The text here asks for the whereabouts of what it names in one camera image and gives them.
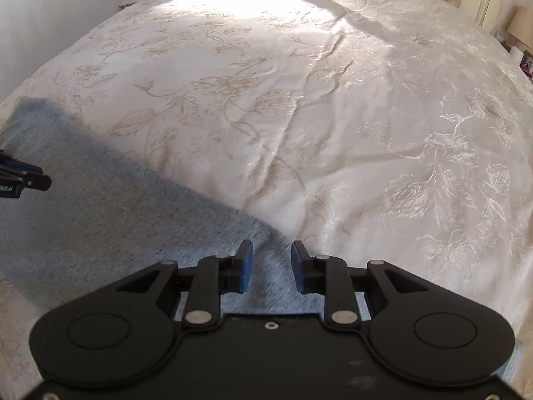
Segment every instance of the metal pin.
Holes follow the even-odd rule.
[[[272,331],[272,330],[275,330],[275,329],[278,329],[279,328],[279,324],[277,324],[276,322],[266,322],[265,323],[265,328]]]
[[[331,320],[340,325],[350,325],[351,323],[357,322],[357,319],[357,314],[350,310],[335,311],[331,315]]]
[[[212,319],[210,312],[203,310],[194,310],[190,311],[185,315],[185,320],[194,325],[203,325],[207,322],[210,322]]]

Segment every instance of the bedside table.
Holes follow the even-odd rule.
[[[121,9],[125,9],[126,7],[133,6],[135,3],[138,3],[142,0],[122,0],[121,3],[118,5]]]

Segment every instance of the picture frame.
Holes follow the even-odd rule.
[[[533,55],[528,51],[524,51],[524,57],[520,63],[520,68],[529,78],[533,78]]]

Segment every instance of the bed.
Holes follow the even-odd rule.
[[[533,88],[487,33],[498,11],[142,0],[26,80],[0,126],[21,97],[48,98],[117,151],[315,253],[386,259],[499,311],[523,344],[512,385],[533,399]],[[2,284],[2,359],[20,394],[39,314]]]

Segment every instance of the gray fuzzy blanket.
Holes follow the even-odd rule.
[[[0,206],[0,271],[43,312],[164,259],[234,254],[243,239],[255,248],[250,289],[223,296],[224,311],[321,311],[321,297],[298,294],[279,232],[134,163],[53,103],[22,100],[0,148],[53,181]]]

